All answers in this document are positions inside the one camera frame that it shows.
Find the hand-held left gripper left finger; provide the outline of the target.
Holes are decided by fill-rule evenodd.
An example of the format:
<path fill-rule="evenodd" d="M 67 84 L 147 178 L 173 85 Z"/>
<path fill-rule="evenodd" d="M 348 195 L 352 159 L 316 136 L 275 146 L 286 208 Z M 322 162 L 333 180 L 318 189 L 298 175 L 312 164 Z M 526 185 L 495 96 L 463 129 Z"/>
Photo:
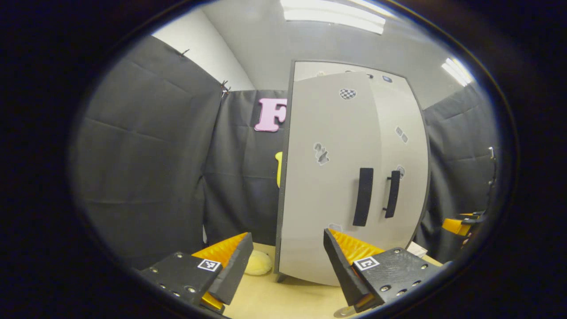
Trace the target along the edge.
<path fill-rule="evenodd" d="M 252 234 L 245 232 L 195 253 L 172 253 L 139 274 L 176 301 L 221 315 L 237 292 L 252 251 Z"/>

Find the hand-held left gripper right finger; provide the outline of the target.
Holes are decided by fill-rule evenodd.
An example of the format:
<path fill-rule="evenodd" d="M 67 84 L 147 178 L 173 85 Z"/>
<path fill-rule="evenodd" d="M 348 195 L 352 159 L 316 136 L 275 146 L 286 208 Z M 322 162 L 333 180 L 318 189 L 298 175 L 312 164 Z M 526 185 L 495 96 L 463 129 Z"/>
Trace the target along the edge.
<path fill-rule="evenodd" d="M 323 246 L 347 305 L 360 313 L 421 287 L 442 267 L 403 249 L 379 249 L 326 228 Z"/>

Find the grey cabinet door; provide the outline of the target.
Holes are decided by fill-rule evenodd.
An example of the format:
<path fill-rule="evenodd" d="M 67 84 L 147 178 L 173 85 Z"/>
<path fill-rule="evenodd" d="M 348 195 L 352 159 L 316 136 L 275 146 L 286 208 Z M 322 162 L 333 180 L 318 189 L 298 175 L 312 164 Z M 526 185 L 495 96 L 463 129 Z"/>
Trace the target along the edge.
<path fill-rule="evenodd" d="M 295 81 L 282 169 L 278 271 L 338 285 L 323 247 L 324 229 L 353 230 L 360 168 L 381 170 L 381 138 L 371 79 L 365 73 Z M 373 193 L 377 183 L 374 180 Z"/>
<path fill-rule="evenodd" d="M 429 187 L 429 141 L 423 111 L 406 79 L 390 83 L 371 79 L 381 138 L 381 170 L 377 183 L 377 226 L 374 245 L 381 249 L 406 248 L 421 221 Z M 385 218 L 391 172 L 401 172 L 400 190 L 393 218 Z"/>

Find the grey cabinet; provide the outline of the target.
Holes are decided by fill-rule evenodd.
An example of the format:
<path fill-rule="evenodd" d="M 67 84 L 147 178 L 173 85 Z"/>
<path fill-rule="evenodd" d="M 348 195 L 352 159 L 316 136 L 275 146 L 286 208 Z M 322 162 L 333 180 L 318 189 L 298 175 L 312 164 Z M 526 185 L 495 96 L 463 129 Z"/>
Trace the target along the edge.
<path fill-rule="evenodd" d="M 286 120 L 284 123 L 284 128 L 283 128 L 283 132 L 285 134 L 284 137 L 284 142 L 283 142 L 283 153 L 282 153 L 282 169 L 285 167 L 285 162 L 286 162 L 286 156 L 285 156 L 285 151 L 287 149 L 287 140 L 289 137 L 289 124 L 287 122 L 288 118 L 289 118 L 289 109 L 291 107 L 291 97 L 292 97 L 292 85 L 294 84 L 295 80 L 294 80 L 294 66 L 295 66 L 295 62 L 296 61 L 292 61 L 292 66 L 291 66 L 291 71 L 290 71 L 290 77 L 289 77 L 289 87 L 288 87 L 288 98 L 287 98 L 287 105 L 286 105 Z M 429 176 L 429 180 L 431 179 L 431 166 L 429 165 L 430 168 L 430 176 Z M 279 202 L 278 202 L 278 221 L 277 221 L 277 233 L 276 233 L 276 262 L 275 262 L 275 272 L 282 275 L 282 276 L 286 276 L 282 273 L 280 273 L 278 271 L 278 261 L 279 261 L 279 247 L 280 247 L 280 240 L 281 240 L 281 222 L 282 222 L 282 195 L 283 195 L 283 190 L 282 190 L 282 175 L 281 175 L 281 184 L 280 184 L 280 194 L 279 194 Z M 377 226 L 373 226 L 371 225 L 371 220 L 373 219 L 373 216 L 377 216 L 377 200 L 371 199 L 371 207 L 370 207 L 370 213 L 367 217 L 367 223 L 365 226 L 366 232 L 364 232 L 364 234 L 362 234 L 362 236 L 359 236 L 356 232 L 354 232 L 353 230 L 351 231 L 346 231 L 346 232 L 342 232 L 345 234 L 348 234 L 349 236 L 352 236 L 356 239 L 368 242 L 369 244 L 374 245 L 374 240 L 376 240 L 378 238 L 377 236 Z"/>

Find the yellow plush toy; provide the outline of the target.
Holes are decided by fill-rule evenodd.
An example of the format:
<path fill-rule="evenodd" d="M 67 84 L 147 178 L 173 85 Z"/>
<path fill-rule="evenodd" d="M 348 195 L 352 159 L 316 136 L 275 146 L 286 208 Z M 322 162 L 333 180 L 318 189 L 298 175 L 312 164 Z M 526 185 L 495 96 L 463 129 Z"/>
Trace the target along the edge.
<path fill-rule="evenodd" d="M 250 276 L 263 276 L 268 274 L 273 267 L 271 257 L 259 250 L 253 250 L 249 256 L 245 274 Z"/>

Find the ceiling light panel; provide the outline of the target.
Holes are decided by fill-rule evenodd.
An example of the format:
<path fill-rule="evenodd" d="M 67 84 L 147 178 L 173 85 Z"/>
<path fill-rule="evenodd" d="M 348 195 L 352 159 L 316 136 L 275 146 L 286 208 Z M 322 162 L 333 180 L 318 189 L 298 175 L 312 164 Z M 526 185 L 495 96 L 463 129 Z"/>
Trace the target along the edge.
<path fill-rule="evenodd" d="M 471 84 L 474 80 L 469 71 L 464 67 L 464 65 L 454 58 L 446 58 L 445 62 L 442 63 L 441 68 L 449 74 L 457 83 L 466 87 Z"/>
<path fill-rule="evenodd" d="M 377 13 L 328 0 L 280 0 L 286 21 L 309 21 L 354 27 L 381 35 L 385 18 Z"/>

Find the black backdrop cloth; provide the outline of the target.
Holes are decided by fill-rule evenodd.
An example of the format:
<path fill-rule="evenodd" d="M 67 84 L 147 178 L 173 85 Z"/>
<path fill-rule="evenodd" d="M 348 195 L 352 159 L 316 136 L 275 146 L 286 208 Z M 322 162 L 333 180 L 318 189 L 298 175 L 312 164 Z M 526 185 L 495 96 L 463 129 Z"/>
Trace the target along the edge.
<path fill-rule="evenodd" d="M 221 92 L 220 83 L 171 46 L 149 37 L 112 66 L 89 100 L 72 148 L 77 197 L 103 241 L 130 267 L 252 234 L 276 248 L 284 123 L 255 126 L 287 89 Z M 488 147 L 501 139 L 476 85 L 423 109 L 431 179 L 413 242 L 438 262 L 469 236 L 446 218 L 486 208 Z"/>

